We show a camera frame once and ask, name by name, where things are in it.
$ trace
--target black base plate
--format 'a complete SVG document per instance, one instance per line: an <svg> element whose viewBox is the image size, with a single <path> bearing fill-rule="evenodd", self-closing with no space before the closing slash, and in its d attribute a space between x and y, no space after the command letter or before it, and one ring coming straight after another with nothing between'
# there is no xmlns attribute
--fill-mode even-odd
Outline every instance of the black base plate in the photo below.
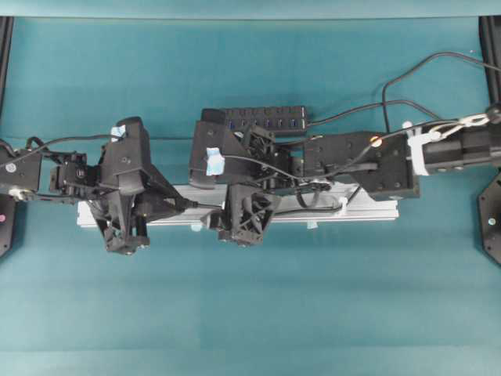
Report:
<svg viewBox="0 0 501 376"><path fill-rule="evenodd" d="M8 194L0 194L0 257L12 246L16 202Z"/></svg>
<svg viewBox="0 0 501 376"><path fill-rule="evenodd" d="M478 197L484 250L501 264L501 174Z"/></svg>

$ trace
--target teal background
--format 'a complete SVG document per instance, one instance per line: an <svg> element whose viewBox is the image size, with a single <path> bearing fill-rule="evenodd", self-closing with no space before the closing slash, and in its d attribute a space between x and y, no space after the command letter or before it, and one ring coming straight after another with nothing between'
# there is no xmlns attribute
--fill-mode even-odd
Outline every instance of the teal background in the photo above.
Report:
<svg viewBox="0 0 501 376"><path fill-rule="evenodd" d="M4 0L7 16L170 20L328 20L499 14L497 0Z"/></svg>
<svg viewBox="0 0 501 376"><path fill-rule="evenodd" d="M480 57L476 17L416 20L16 19L0 134L15 146L142 116L153 160L187 181L203 107L377 101L440 50ZM390 91L444 117L488 105L484 71L444 58ZM393 126L425 117L391 108ZM378 111L318 132L380 130ZM99 156L100 143L62 149ZM0 260L0 374L499 374L501 269L475 197L493 168L422 179L394 222L273 225L262 247L152 228L107 254L76 208L30 203Z"/></svg>

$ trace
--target white sticker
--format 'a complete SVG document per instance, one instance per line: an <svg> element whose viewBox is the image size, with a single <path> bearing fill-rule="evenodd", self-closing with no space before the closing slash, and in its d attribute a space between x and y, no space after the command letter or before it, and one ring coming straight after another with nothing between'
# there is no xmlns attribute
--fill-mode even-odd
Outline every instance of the white sticker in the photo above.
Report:
<svg viewBox="0 0 501 376"><path fill-rule="evenodd" d="M119 127L112 127L110 133L111 133L112 136L123 137L125 135L125 125L121 125ZM118 139L115 139L113 137L111 139L111 142L114 143L115 141L118 141Z"/></svg>
<svg viewBox="0 0 501 376"><path fill-rule="evenodd" d="M218 147L207 148L207 176L221 175L225 171L225 158Z"/></svg>
<svg viewBox="0 0 501 376"><path fill-rule="evenodd" d="M9 163L5 166L5 170L7 170L7 172L10 172L12 174L13 172L16 172L17 167L14 163Z"/></svg>

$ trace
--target white tape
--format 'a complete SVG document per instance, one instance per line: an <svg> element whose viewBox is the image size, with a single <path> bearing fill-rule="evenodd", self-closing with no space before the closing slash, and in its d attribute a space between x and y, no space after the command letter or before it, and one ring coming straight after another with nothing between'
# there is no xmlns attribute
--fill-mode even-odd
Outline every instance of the white tape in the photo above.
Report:
<svg viewBox="0 0 501 376"><path fill-rule="evenodd" d="M225 171L225 158L218 147L207 148L207 176L221 175Z"/></svg>
<svg viewBox="0 0 501 376"><path fill-rule="evenodd" d="M121 125L120 127L112 127L110 133L112 136L123 137L125 135L125 125ZM115 141L118 141L118 139L111 139L112 143L114 143Z"/></svg>
<svg viewBox="0 0 501 376"><path fill-rule="evenodd" d="M307 230L314 230L314 229L318 229L318 228L319 228L319 224L316 221L307 221L306 222L306 229Z"/></svg>
<svg viewBox="0 0 501 376"><path fill-rule="evenodd" d="M412 136L407 140L410 146L410 157L413 161L413 169L416 175L428 176L428 170L424 164L423 145L440 139L440 132L429 132L422 135Z"/></svg>

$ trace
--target metal plate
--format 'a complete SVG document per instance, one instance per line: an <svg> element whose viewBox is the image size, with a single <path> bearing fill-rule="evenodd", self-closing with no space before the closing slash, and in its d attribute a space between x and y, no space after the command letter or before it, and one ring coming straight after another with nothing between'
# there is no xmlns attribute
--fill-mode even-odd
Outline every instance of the metal plate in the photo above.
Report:
<svg viewBox="0 0 501 376"><path fill-rule="evenodd" d="M348 197L357 186L355 184L335 184L329 192L322 193L318 206L336 206L342 197ZM186 198L204 204L220 205L225 200L226 185L217 185L214 190L198 190L192 186L175 186L178 192ZM305 194L309 202L312 194ZM293 196L283 197L278 212L301 208ZM209 209L188 209L175 217L161 219L149 226L186 226L200 225L200 218ZM361 190L346 210L338 213L295 213L273 218L272 222L344 222L344 221L389 221L398 218L397 201L374 201ZM96 227L94 218L86 202L78 203L77 224L81 227Z"/></svg>

